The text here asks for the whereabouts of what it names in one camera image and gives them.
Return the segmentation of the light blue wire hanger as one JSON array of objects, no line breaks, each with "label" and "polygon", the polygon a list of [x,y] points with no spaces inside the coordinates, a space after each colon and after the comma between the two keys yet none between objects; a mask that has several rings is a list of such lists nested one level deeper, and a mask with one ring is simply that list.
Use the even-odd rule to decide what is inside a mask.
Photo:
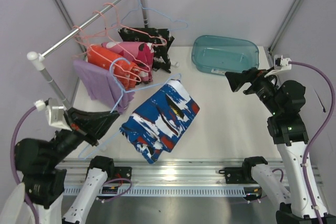
[{"label": "light blue wire hanger", "polygon": [[[126,90],[124,88],[124,86],[122,85],[122,83],[117,79],[117,77],[114,75],[113,73],[113,67],[116,66],[116,63],[118,61],[124,60],[125,62],[127,62],[128,64],[130,64],[129,60],[126,60],[125,58],[120,58],[120,59],[116,59],[112,62],[112,64],[110,65],[109,68],[109,75],[113,78],[113,80],[115,81],[116,85],[118,86],[118,88],[121,91],[121,95],[118,98],[117,102],[114,104],[114,106],[112,107],[110,113],[114,112],[115,109],[117,108],[117,106],[119,105],[120,101],[122,100],[122,98],[128,94],[128,93],[132,93],[132,92],[137,92],[140,90],[145,90],[145,89],[149,89],[149,88],[154,88],[154,87],[159,87],[159,86],[164,86],[166,85],[169,81],[171,80],[178,80],[180,81],[182,78],[182,74],[181,73],[176,73],[173,75],[170,75],[165,82],[161,82],[161,83],[156,83],[156,84],[151,84],[149,86],[145,86],[145,87],[140,87],[138,89],[133,89],[133,90]],[[91,157],[93,154],[95,154],[97,151],[105,151],[106,150],[106,145],[109,144],[118,134],[120,134],[120,131],[117,131],[116,133],[114,133],[111,137],[109,137],[107,140],[105,140],[103,143],[99,144],[98,147],[95,147],[94,150],[92,150],[89,154],[87,154],[86,156],[84,156],[84,153],[89,149],[90,144],[88,144],[79,154],[78,154],[78,158],[79,159],[87,159],[89,157]]]}]

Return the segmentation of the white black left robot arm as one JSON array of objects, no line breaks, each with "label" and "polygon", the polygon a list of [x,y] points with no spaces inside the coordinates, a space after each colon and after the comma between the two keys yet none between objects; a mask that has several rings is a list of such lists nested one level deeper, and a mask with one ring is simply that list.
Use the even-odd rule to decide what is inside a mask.
[{"label": "white black left robot arm", "polygon": [[62,215],[61,204],[65,194],[68,171],[59,164],[82,142],[97,146],[112,123],[119,117],[117,111],[86,112],[70,108],[61,113],[66,129],[56,131],[47,140],[24,138],[17,140],[24,121],[37,110],[29,108],[15,126],[11,147],[10,166],[16,184],[23,186],[23,201],[33,214],[33,223],[85,223],[93,202],[101,197],[108,184],[132,186],[130,167],[116,167],[106,156],[94,157],[86,170],[82,188],[69,210]]}]

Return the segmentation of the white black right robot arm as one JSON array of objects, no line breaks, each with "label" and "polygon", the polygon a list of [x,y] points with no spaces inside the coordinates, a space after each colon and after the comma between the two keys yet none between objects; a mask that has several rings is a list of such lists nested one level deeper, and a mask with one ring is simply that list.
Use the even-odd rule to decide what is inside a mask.
[{"label": "white black right robot arm", "polygon": [[306,89],[295,80],[278,87],[271,72],[251,68],[241,73],[226,72],[225,76],[233,92],[250,83],[243,93],[255,94],[271,113],[267,129],[282,158],[289,187],[275,178],[262,156],[244,159],[242,176],[255,181],[266,193],[276,208],[277,223],[335,223],[335,215],[328,212],[319,196],[307,152],[311,141],[299,114],[306,102]]}]

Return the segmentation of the blue white patterned trousers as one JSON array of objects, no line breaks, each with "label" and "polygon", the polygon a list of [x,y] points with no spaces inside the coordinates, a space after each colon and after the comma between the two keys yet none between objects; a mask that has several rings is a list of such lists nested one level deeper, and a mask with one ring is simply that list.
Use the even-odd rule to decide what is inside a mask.
[{"label": "blue white patterned trousers", "polygon": [[181,82],[173,79],[136,108],[120,132],[153,164],[162,152],[174,149],[199,111],[199,105]]}]

